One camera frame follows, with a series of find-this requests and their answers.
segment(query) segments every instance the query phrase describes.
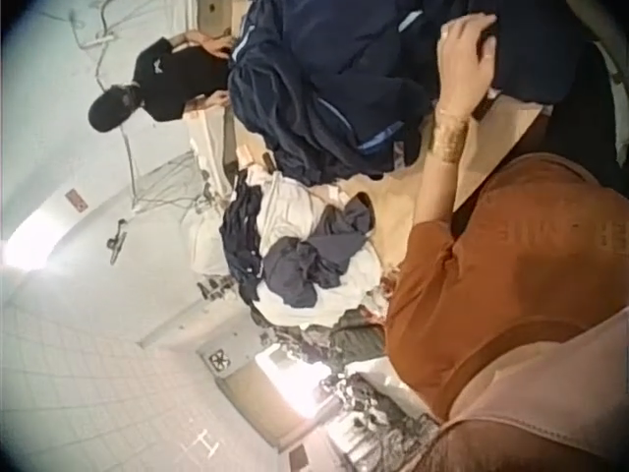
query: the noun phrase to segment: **bright light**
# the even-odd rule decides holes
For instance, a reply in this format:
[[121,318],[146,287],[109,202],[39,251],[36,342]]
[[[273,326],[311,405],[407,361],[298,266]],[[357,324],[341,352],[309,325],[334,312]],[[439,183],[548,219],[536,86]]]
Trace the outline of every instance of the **bright light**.
[[257,364],[295,411],[304,418],[313,418],[321,406],[314,396],[315,388],[332,371],[320,362],[308,364],[303,361],[295,361],[295,365],[280,370],[269,358],[269,355],[277,349],[279,349],[279,345],[273,345],[263,353],[258,354],[256,356]]
[[3,264],[21,270],[38,270],[64,235],[61,225],[41,210],[31,214],[3,248]]

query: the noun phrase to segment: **white cloth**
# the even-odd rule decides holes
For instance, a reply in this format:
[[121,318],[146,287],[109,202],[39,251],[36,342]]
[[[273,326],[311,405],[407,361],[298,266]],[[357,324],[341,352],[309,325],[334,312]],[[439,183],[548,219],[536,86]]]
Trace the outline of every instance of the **white cloth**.
[[228,275],[229,266],[223,251],[219,228],[222,210],[217,206],[193,206],[182,221],[188,240],[190,266],[202,275]]
[[[261,166],[249,167],[247,182],[261,185],[262,202],[257,216],[260,234],[259,253],[264,257],[270,247],[284,236],[306,239],[319,222],[326,203],[299,182],[279,172],[268,174]],[[357,308],[367,292],[378,286],[382,276],[380,260],[367,243],[349,263],[338,287],[315,287],[316,305],[296,309],[285,305],[279,295],[263,282],[257,287],[256,308],[273,324],[281,326],[323,325],[332,327],[347,310]]]

